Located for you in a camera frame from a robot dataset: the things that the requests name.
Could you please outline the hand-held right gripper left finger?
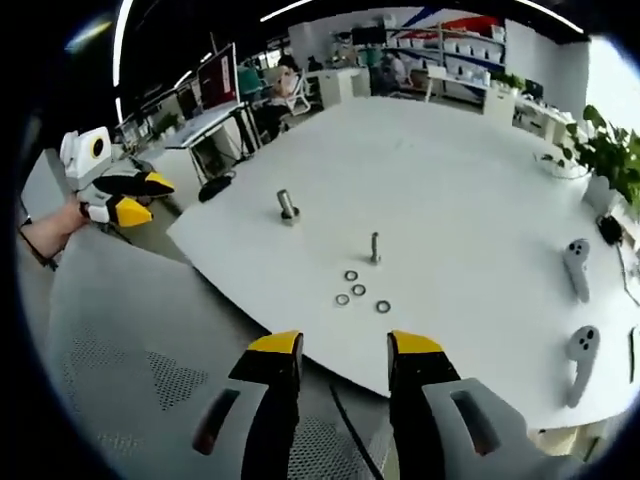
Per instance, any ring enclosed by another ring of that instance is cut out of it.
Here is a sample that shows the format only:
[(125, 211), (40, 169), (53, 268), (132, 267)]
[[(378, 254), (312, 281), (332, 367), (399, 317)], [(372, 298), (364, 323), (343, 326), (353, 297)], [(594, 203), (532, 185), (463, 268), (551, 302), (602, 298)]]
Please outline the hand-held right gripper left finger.
[(180, 409), (176, 479), (285, 479), (299, 423), (304, 336), (262, 336)]

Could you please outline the person's left hand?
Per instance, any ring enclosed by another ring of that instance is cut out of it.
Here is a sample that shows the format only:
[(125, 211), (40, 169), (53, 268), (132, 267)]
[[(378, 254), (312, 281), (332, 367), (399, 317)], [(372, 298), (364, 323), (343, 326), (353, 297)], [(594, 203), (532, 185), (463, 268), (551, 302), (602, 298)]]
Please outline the person's left hand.
[(65, 248), (72, 234), (88, 223), (81, 212), (81, 203), (71, 196), (55, 212), (23, 225), (19, 232), (39, 259), (50, 260)]

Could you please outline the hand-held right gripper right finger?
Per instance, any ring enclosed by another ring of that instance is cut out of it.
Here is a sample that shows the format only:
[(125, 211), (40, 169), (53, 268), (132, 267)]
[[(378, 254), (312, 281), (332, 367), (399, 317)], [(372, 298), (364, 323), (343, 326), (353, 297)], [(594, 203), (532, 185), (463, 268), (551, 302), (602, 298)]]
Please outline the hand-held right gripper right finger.
[(548, 455), (524, 417), (444, 349), (401, 330), (387, 335), (390, 422), (403, 479), (575, 479), (582, 462)]

